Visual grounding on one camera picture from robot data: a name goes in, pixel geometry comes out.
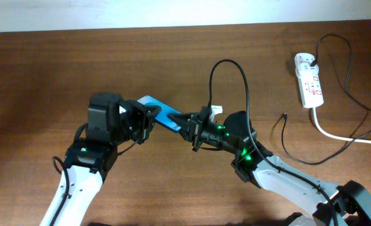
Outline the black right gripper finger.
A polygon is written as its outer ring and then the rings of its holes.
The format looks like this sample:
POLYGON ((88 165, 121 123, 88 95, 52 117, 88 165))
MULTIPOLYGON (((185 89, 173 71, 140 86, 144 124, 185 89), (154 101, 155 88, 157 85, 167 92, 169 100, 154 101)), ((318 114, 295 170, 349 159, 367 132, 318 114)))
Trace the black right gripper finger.
POLYGON ((169 113, 168 118, 179 126, 186 126, 188 124, 188 121, 191 119, 191 113, 169 113))
POLYGON ((188 131, 180 129, 179 134, 185 141, 192 142, 192 135, 188 131))

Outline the blue Samsung smartphone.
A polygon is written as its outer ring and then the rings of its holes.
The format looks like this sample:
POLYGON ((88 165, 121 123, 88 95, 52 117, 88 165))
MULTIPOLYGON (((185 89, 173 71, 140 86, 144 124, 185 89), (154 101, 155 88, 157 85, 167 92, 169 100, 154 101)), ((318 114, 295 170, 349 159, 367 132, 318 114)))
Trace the blue Samsung smartphone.
POLYGON ((155 120, 160 124, 161 126, 167 128, 173 133, 179 133, 181 127, 177 125, 174 121, 172 121, 168 115, 171 113, 174 114, 180 114, 180 111, 170 107, 169 105, 161 102, 158 99, 155 99, 154 97, 150 95, 145 95, 144 97, 141 97, 137 100, 139 103, 143 105, 158 105, 161 107, 161 111, 156 116, 155 120))

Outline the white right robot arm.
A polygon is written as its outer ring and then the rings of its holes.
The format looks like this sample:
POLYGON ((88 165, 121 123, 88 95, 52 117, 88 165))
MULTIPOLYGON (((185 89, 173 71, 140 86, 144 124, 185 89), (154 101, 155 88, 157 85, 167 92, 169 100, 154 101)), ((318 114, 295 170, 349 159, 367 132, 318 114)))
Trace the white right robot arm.
POLYGON ((230 114, 223 124, 213 111, 170 113, 184 140, 198 151, 202 144, 234 154, 231 165, 245 183, 272 191, 302 208, 315 225, 371 225, 371 194, 356 181, 337 185, 293 168, 256 139, 246 111, 230 114))

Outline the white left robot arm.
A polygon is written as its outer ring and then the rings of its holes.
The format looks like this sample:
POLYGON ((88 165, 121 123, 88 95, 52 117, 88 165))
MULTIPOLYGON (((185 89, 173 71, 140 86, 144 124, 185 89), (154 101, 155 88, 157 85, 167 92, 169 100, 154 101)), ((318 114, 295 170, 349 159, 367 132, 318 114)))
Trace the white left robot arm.
POLYGON ((55 196, 42 225, 80 225, 121 152, 118 145, 142 144, 153 130, 158 105, 124 100, 121 95, 100 92, 90 97, 87 123, 80 126, 65 158, 53 157, 61 174, 55 196))

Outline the white USB charger adapter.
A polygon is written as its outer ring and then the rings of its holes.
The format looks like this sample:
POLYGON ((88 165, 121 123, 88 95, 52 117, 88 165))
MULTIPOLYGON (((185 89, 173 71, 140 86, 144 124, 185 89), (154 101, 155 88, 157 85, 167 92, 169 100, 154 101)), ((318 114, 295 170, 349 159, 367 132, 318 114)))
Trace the white USB charger adapter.
POLYGON ((296 62, 296 76, 298 78, 312 77, 319 74, 319 67, 317 65, 311 66, 310 62, 297 60, 296 62))

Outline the white power strip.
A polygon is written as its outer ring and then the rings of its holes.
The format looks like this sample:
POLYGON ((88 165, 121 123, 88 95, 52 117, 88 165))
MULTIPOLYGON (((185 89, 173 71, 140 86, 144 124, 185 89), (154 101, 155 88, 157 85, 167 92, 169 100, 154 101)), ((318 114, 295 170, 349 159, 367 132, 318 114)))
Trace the white power strip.
MULTIPOLYGON (((312 64, 315 57, 310 53, 297 53, 294 57, 296 65, 297 60, 310 62, 312 64)), ((323 93, 320 85, 319 76, 298 78, 301 103, 304 108, 316 108, 324 103, 323 93)))

